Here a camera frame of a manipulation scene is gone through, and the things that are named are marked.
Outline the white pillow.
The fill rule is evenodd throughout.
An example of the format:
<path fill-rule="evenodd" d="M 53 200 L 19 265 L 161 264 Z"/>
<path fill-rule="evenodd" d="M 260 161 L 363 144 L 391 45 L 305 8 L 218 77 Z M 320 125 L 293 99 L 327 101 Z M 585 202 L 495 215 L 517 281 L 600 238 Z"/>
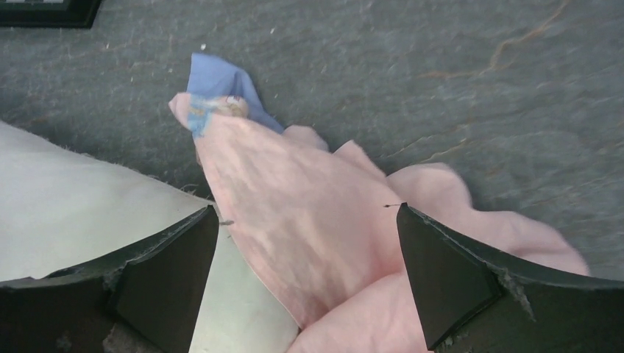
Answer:
<path fill-rule="evenodd" d="M 219 217 L 187 352 L 285 352 L 299 333 L 247 265 L 216 205 L 120 165 L 1 125 L 1 284 L 42 279 L 143 240 L 205 207 Z M 112 333 L 105 352 L 159 352 Z"/>

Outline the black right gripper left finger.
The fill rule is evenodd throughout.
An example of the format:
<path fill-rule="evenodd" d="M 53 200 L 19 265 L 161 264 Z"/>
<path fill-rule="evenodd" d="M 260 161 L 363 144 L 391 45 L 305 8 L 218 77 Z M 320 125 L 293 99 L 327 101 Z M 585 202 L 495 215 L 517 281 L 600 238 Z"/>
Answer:
<path fill-rule="evenodd" d="M 113 332 L 187 352 L 216 249 L 205 207 L 163 231 L 42 278 L 1 284 L 3 352 L 105 352 Z"/>

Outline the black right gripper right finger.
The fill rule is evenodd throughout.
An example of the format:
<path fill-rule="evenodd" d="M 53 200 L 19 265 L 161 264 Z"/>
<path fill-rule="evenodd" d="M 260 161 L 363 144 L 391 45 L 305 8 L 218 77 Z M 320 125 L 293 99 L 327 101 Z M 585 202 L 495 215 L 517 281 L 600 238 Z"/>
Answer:
<path fill-rule="evenodd" d="M 621 352 L 623 283 L 520 259 L 401 204 L 411 292 L 435 352 Z"/>

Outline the blue and pink printed pillowcase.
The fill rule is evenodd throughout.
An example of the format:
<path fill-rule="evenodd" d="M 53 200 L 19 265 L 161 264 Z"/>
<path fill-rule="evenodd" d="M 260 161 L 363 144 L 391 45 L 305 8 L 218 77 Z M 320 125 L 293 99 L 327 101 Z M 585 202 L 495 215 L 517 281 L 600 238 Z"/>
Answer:
<path fill-rule="evenodd" d="M 383 173 L 349 141 L 335 151 L 309 126 L 282 127 L 249 74 L 195 53 L 170 101 L 230 234 L 301 328 L 292 352 L 425 352 L 397 232 L 402 203 L 524 260 L 588 275 L 554 228 L 472 205 L 444 163 Z"/>

